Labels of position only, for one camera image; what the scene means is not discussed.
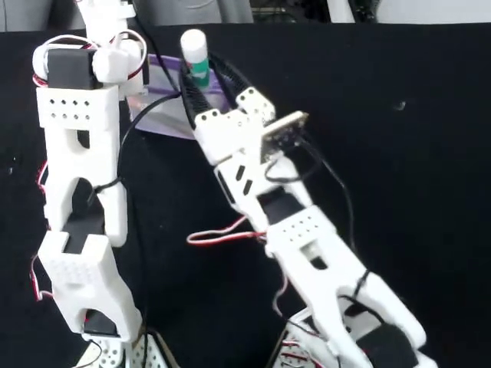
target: red and white wire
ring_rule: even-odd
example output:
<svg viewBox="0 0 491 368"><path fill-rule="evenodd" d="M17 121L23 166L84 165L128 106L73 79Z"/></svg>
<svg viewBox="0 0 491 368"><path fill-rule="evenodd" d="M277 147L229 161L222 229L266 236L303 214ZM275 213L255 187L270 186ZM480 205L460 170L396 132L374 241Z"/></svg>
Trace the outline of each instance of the red and white wire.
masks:
<svg viewBox="0 0 491 368"><path fill-rule="evenodd" d="M280 311L278 306L278 299L286 292L286 289L288 289L288 277L286 276L285 270L279 262L278 265L280 267L280 270L282 271L283 283L282 287L278 291L276 291L275 297L273 298L273 310L277 313L277 315L283 317L283 313Z"/></svg>
<svg viewBox="0 0 491 368"><path fill-rule="evenodd" d="M124 35L124 34L128 34L128 35L132 35L134 36L141 44L142 44L142 47L143 47L143 54L142 54L142 58L140 60L140 63L138 64L138 67L137 69L130 73L128 75L128 80L133 78L133 77L136 77L138 75L138 73L141 72L141 70L143 69L143 66L145 65L145 63L147 62L147 57L148 57L148 47L147 47L147 42L145 41L145 39L141 36L141 34L139 34L138 32L135 32L134 30L132 29L125 29L124 31L121 31L121 32L118 32L114 37L113 39L111 40L111 43L113 43L113 41L116 39L117 36L119 35Z"/></svg>
<svg viewBox="0 0 491 368"><path fill-rule="evenodd" d="M83 41L85 44L82 46L82 48L99 48L99 45L92 40L86 38L86 37L81 37L81 36L76 36L74 34L60 34L59 36L50 38L47 40L43 45L46 46L48 44L52 44L56 41L60 40L75 40L75 41ZM34 84L38 87L47 87L48 82L44 80L43 78L39 77L36 73L32 75L32 81Z"/></svg>
<svg viewBox="0 0 491 368"><path fill-rule="evenodd" d="M43 165L38 171L38 178L36 179L36 184L38 185L38 188L43 192L43 194L46 194L46 187L44 186L43 183L43 176L46 173L47 168L48 168L48 161L44 161Z"/></svg>
<svg viewBox="0 0 491 368"><path fill-rule="evenodd" d="M192 233L187 237L186 241L190 245L206 247L206 246L216 245L227 241L230 242L232 240L238 240L238 239L258 238L265 235L264 232L236 232L230 234L230 232L238 228L246 220L247 218L243 216L239 218L237 221L235 221L233 224L231 224L230 226L227 226L226 228L223 228L221 230L206 230L204 232ZM222 236L219 236L218 238L209 238L209 239L202 239L202 240L197 239L197 238L202 238L204 236L211 236L211 235L222 235Z"/></svg>
<svg viewBox="0 0 491 368"><path fill-rule="evenodd" d="M38 278L34 271L34 263L38 259L38 255L35 255L31 259L31 270L29 271L29 277L31 278L32 289L34 290L36 301L42 301L44 297L53 298L53 294L49 291L39 290Z"/></svg>
<svg viewBox="0 0 491 368"><path fill-rule="evenodd" d="M282 359L282 357L290 357L290 358L294 358L297 360L304 360L305 362L308 362L308 360L310 360L314 364L315 368L325 368L324 365L322 365L318 360L316 360L310 354L308 349L304 345L299 343L298 341L283 340L282 341L282 347L298 347L298 348L302 349L307 354L307 356L300 356L300 355L296 355L293 353L280 353L280 360L282 361L282 365L286 365L286 366L290 366L290 367L294 367L294 368L301 368L301 367L305 366L305 365L294 366L291 363L288 363L287 361L284 361Z"/></svg>
<svg viewBox="0 0 491 368"><path fill-rule="evenodd" d="M141 70L143 69L143 66L145 65L145 62L147 61L147 57L148 57L148 47L147 47L147 43L145 42L145 39L138 32L135 32L132 29L126 29L124 31L118 32L110 40L110 43L113 43L113 41L116 39L116 37L121 35L121 34L122 35L123 34L133 35L142 44L142 47L143 47L143 55L142 55L142 58L140 60L140 63L138 64L137 69L128 75L128 80L129 80L133 77L136 77L138 75L138 73L140 73ZM43 45L52 44L56 41L66 40L66 39L85 42L85 44L82 46L82 48L98 49L100 47L99 44L93 42L92 40L90 40L86 37L76 36L74 34L63 34L63 35L59 35L59 36L50 38ZM47 87L48 86L48 82L46 80L44 80L43 78L39 77L36 73L34 73L32 75L32 81L38 87Z"/></svg>

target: glue stick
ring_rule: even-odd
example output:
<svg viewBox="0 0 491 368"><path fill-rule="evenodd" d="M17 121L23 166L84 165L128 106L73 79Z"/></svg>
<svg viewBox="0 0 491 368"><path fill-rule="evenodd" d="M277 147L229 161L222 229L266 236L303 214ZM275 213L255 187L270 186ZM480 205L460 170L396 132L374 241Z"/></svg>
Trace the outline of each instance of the glue stick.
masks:
<svg viewBox="0 0 491 368"><path fill-rule="evenodd" d="M181 37L181 48L194 83L200 88L209 84L208 46L206 36L199 29L190 29Z"/></svg>

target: wire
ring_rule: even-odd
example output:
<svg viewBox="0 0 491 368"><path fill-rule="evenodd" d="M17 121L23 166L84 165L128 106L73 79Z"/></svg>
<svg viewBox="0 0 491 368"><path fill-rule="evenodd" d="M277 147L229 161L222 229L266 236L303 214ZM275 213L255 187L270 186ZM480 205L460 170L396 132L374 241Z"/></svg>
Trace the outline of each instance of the wire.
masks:
<svg viewBox="0 0 491 368"><path fill-rule="evenodd" d="M34 257L32 257L31 269L29 271L29 277L31 279L31 285L32 285L32 289L34 290L36 301L42 301L44 297L49 297L52 299L53 294L51 292L39 290L38 278L36 276L36 272L34 271L34 264L35 264L36 259L38 259L38 255L35 255Z"/></svg>
<svg viewBox="0 0 491 368"><path fill-rule="evenodd" d="M150 42L150 45L152 46L153 52L155 52L155 56L157 57L157 62L159 63L160 67L162 68L162 71L166 75L167 79L169 80L170 85L172 86L173 90L176 92L179 91L179 88L174 81L174 79L170 76L169 69L165 65L162 59L162 54L160 53L159 48L157 47L157 43L153 39L152 35L149 33L145 25L143 25L143 22L140 19L140 16L138 15L138 9L137 5L135 4L135 1L133 1L133 9L135 10L135 22L137 23L138 28L141 29L145 37L148 39Z"/></svg>
<svg viewBox="0 0 491 368"><path fill-rule="evenodd" d="M354 297L350 297L348 295L339 295L338 296L338 299L346 299L347 301L350 301L351 303L353 303L355 305L358 305L360 307L363 307L363 309L365 309L369 314L371 314L372 316L374 316L375 318L377 318L377 320L381 324L385 324L385 320L382 318L382 316L378 312L376 312L374 309L366 306L365 304L360 303Z"/></svg>
<svg viewBox="0 0 491 368"><path fill-rule="evenodd" d="M363 273L363 276L360 277L358 282L356 283L356 288L354 289L353 298L356 300L358 295L360 294L360 290L367 283L368 276L370 276L370 270L367 268Z"/></svg>
<svg viewBox="0 0 491 368"><path fill-rule="evenodd" d="M89 197L89 200L91 197L95 196L99 192L102 192L103 190L110 188L111 186L115 186L119 182L123 182L124 178L121 176L121 163L123 162L122 157L124 153L124 147L126 147L126 142L128 140L128 137L130 136L130 133L134 130L134 128L138 125L138 123L147 115L154 107L163 104L167 102L168 100L176 99L180 97L180 92L177 92L175 94L170 94L165 97L161 97L158 100L155 100L152 102L150 105L145 107L143 110L140 111L140 113L133 119L130 127L128 127L126 133L123 136L123 139L121 140L121 146L120 146L120 153L119 156L117 157L117 178L113 180L112 182L109 182L108 184L102 185L102 186L96 186L94 187L94 191L92 192L91 196ZM149 291L148 291L148 276L147 276L147 258L145 255L145 247L143 245L143 237L141 235L140 229L141 229L141 224L139 221L138 217L138 211L137 211L137 205L135 203L134 197L130 192L130 188L125 181L125 186L127 190L127 198L128 202L130 203L130 208L129 210L131 211L131 217L133 219L133 224L134 224L134 231L135 235L137 237L137 247L140 253L140 266L141 266L141 272L142 272L142 289L143 289L143 316L142 316L142 325L143 325L143 364L142 366L146 366L147 363L147 355L148 355L148 336L147 336L147 326L148 326L148 297L149 297Z"/></svg>
<svg viewBox="0 0 491 368"><path fill-rule="evenodd" d="M147 115L152 109L154 109L155 107L157 107L161 104L166 103L169 100L175 100L176 98L179 98L180 96L181 96L181 93L177 92L175 94L169 94L167 96L161 97L161 98L155 100L154 102L152 102L151 104L149 104L143 110L141 110L140 113L133 119L133 122L131 122L130 127L127 129L126 133L123 136L123 139L121 140L120 154L119 154L118 159L117 159L117 174L118 174L118 176L120 176L120 169L121 169L120 166L121 166L121 162L122 162L121 157L123 156L124 147L126 147L126 142L128 140L128 136L130 135L130 133L134 130L134 128L138 125L138 123L145 117L145 115Z"/></svg>
<svg viewBox="0 0 491 368"><path fill-rule="evenodd" d="M114 36L114 38L111 40L111 43L113 43L113 41L116 39L116 37L118 35L121 35L121 34L123 35L125 33L128 35L134 36L143 46L143 56L140 60L140 63L138 64L137 69L134 72L130 73L130 75L128 75L128 80L129 80L133 77L136 77L138 75L138 73L140 73L141 70L143 69L143 66L145 65L145 62L147 62L147 58L148 58L148 47L147 47L147 43L145 42L145 39L143 37L141 37L141 35L138 32L136 32L132 29L125 29L124 31L118 32Z"/></svg>
<svg viewBox="0 0 491 368"><path fill-rule="evenodd" d="M277 313L277 315L280 316L280 318L282 318L283 320L286 321L287 324L291 324L292 326L295 326L297 327L299 330L302 330L303 332L305 332L306 334L309 334L313 337L317 337L323 341L327 341L325 337L323 337L321 334L319 333L316 333L312 330L308 330L307 328L303 327L301 324L297 324L296 322L294 322L293 320L285 317L283 315L283 313L280 311L279 309L279 306L278 306L278 299L286 292L286 289L288 288L288 278L286 276L286 273L285 273L285 270L283 269L282 265L278 262L278 265L279 265L279 268L282 272L282 286L279 288L278 291L276 291L275 293L275 296L273 297L273 302L272 302L272 306L273 306L273 310Z"/></svg>
<svg viewBox="0 0 491 368"><path fill-rule="evenodd" d="M91 340L91 343L93 345L95 345L96 347L99 348L99 354L97 355L97 358L95 358L94 360L92 360L90 363L87 363L87 364L84 364L83 366L75 366L74 368L87 368L89 366L91 366L92 364L94 364L95 362L97 362L99 360L99 358L101 357L102 355L102 346L99 345L98 343L96 343L95 341Z"/></svg>
<svg viewBox="0 0 491 368"><path fill-rule="evenodd" d="M325 368L324 365L322 365L318 360L316 360L312 356L312 354L310 354L310 351L308 351L307 347L305 345L303 345L302 343L300 343L298 341L293 341L293 340L292 341L283 340L282 346L283 347L298 347L298 348L302 349L307 354L307 357L305 357L305 356L292 356L293 354L289 354L289 356L292 358L298 359L298 360L309 360L310 359L310 361L313 362L315 368ZM280 360L286 366L293 366L290 363L288 363L287 361L283 361L281 358L280 358Z"/></svg>
<svg viewBox="0 0 491 368"><path fill-rule="evenodd" d="M311 146L311 148L315 151L316 156L318 159L321 161L321 164L329 171L331 176L334 178L336 182L338 182L339 186L343 190L343 195L344 195L344 200L346 201L346 207L348 210L348 244L350 246L350 249L353 251L358 256L358 249L354 240L354 210L353 210L353 200L351 199L351 194L349 191L349 188L346 186L344 181L341 179L341 177L335 172L335 170L332 168L331 164L329 161L325 158L325 156L322 154L321 150L319 149L318 146L316 146L313 142L314 140L308 134L307 132L304 131L303 135L307 137L308 144Z"/></svg>
<svg viewBox="0 0 491 368"><path fill-rule="evenodd" d="M134 31L132 29L125 29L124 31L118 32L110 40L110 43L112 44L116 40L116 37L119 36L119 35L121 35L121 34L122 35L123 34L127 34L127 35L134 36L142 44L142 47L143 47L142 58L140 60L140 63L138 64L138 67L136 68L135 71L131 72L128 75L128 80L130 80L130 79L136 77L142 71L143 66L147 62L147 59L148 59L148 46L147 46L147 43L145 42L145 39L138 32L136 32L136 31ZM63 35L60 35L60 36L57 36L57 37L50 38L43 45L51 44L53 42L60 41L60 40L65 40L65 39L70 39L70 40L76 40L76 41L83 41L83 42L85 42L85 44L81 47L82 49L87 49L87 48L95 48L95 49L98 49L100 47L99 44L93 42L92 40L90 40L90 39L88 39L86 37L76 36L76 35L73 35L73 34L63 34ZM36 73L33 74L32 81L38 87L47 87L48 86L48 82L45 79L39 77Z"/></svg>
<svg viewBox="0 0 491 368"><path fill-rule="evenodd" d="M147 255L145 254L145 247L143 246L143 237L141 236L141 224L138 217L137 204L135 203L134 197L130 194L130 190L127 187L127 197L130 203L130 211L134 224L134 231L137 237L137 246L140 258L141 267L141 288L143 289L143 313L142 313L142 326L143 326L143 362L142 367L147 366L147 355L148 355L148 305L149 305L149 279L147 273Z"/></svg>
<svg viewBox="0 0 491 368"><path fill-rule="evenodd" d="M95 49L98 49L99 48L99 44L97 44L96 42L86 38L86 37L81 37L81 36L76 36L74 34L60 34L59 36L56 36L56 37L53 37L53 38L50 38L49 40L47 40L43 45L47 45L47 44L52 44L56 41L60 41L60 40L75 40L75 41L83 41L85 44L90 44L93 48Z"/></svg>
<svg viewBox="0 0 491 368"><path fill-rule="evenodd" d="M232 240L239 240L245 238L262 238L265 236L264 232L237 232L235 234L230 234L231 231L239 227L247 218L245 216L239 218L237 221L233 222L230 226L220 230L205 230L204 232L194 232L186 238L186 241L190 245L197 246L210 246L216 245L223 242L230 242ZM224 235L218 238L211 238L206 240L195 240L195 238L201 238L203 236L209 235Z"/></svg>
<svg viewBox="0 0 491 368"><path fill-rule="evenodd" d="M41 168L38 170L38 177L36 178L36 184L38 185L39 190L42 191L44 195L46 195L46 187L43 183L43 177L48 169L48 161L44 161Z"/></svg>
<svg viewBox="0 0 491 368"><path fill-rule="evenodd" d="M299 182L308 179L322 166L322 160L321 157L318 155L318 151L309 142L307 142L305 139L300 137L298 139L298 142L295 144L293 148L297 146L304 148L310 154L310 156L314 158L315 164L313 165L313 167L311 167L310 170L305 172L304 174L298 175L293 178L271 177L268 174L273 169L273 167L276 166L278 161L282 158L282 156L280 156L278 159L275 159L274 161L272 161L266 166L266 170L264 172L264 176L266 180L276 184L291 184L293 182Z"/></svg>

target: black table surface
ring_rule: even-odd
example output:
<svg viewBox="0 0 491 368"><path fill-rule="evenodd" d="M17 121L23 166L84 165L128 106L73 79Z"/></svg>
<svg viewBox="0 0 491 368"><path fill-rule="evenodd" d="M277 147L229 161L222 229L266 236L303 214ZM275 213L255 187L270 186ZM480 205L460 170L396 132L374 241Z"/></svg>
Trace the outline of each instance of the black table surface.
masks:
<svg viewBox="0 0 491 368"><path fill-rule="evenodd" d="M178 55L184 27L156 30ZM210 25L209 46L277 106L309 112L308 130L351 189L356 240L425 326L442 367L484 359L491 223L491 25ZM35 185L45 158L31 53L53 34L0 34L0 356L2 365L66 367L85 343L52 301L35 303L30 257L45 233ZM263 367L284 327L272 311L278 267L259 244L185 243L237 218L195 142L135 133L124 175L143 223L150 325L182 368ZM342 192L326 172L307 182L347 233ZM141 306L134 236L117 253ZM41 284L49 287L41 276ZM302 304L293 290L287 314Z"/></svg>

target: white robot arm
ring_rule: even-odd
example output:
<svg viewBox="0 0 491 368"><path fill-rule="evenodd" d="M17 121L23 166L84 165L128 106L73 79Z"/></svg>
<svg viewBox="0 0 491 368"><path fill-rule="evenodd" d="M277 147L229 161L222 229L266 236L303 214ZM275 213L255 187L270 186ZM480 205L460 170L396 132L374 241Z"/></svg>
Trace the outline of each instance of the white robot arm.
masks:
<svg viewBox="0 0 491 368"><path fill-rule="evenodd" d="M426 342L420 323L341 240L283 154L301 142L308 115L297 111L276 119L271 102L232 65L214 55L209 62L232 109L213 109L185 63L180 74L184 106L229 204L257 233L266 233L267 255L278 261L308 306L303 317L313 317L313 328L297 328L300 318L290 327L292 336L320 366L436 367L418 351ZM350 318L345 312L351 306L370 313ZM397 364L388 365L394 357ZM288 365L281 358L280 353L274 367Z"/></svg>
<svg viewBox="0 0 491 368"><path fill-rule="evenodd" d="M120 102L143 93L147 45L127 29L127 18L135 16L127 2L78 0L77 4L87 38L58 36L33 55L49 165L44 214L50 228L38 257L71 331L100 347L95 359L89 349L81 364L94 361L90 366L129 368L142 363L143 342L137 346L142 316L118 273L112 250L124 245L128 230L126 190L115 179ZM66 40L83 44L63 44ZM88 134L88 146L77 138L80 133ZM87 208L74 212L72 196L80 179L89 182L92 191ZM156 366L168 367L155 338L142 340L153 351Z"/></svg>

